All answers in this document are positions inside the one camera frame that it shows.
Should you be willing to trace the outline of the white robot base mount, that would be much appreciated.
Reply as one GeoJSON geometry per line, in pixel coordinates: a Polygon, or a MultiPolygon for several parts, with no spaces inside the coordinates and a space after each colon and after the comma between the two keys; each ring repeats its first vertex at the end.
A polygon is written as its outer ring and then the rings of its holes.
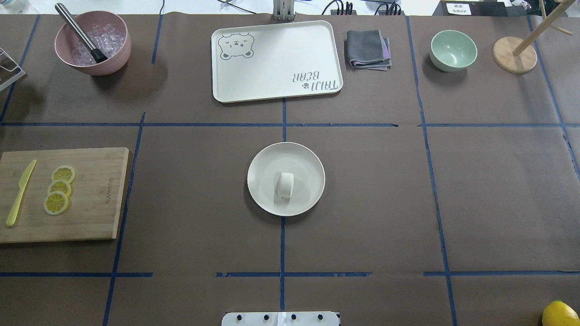
{"type": "Polygon", "coordinates": [[[222,326],[340,326],[339,313],[332,311],[231,312],[222,326]]]}

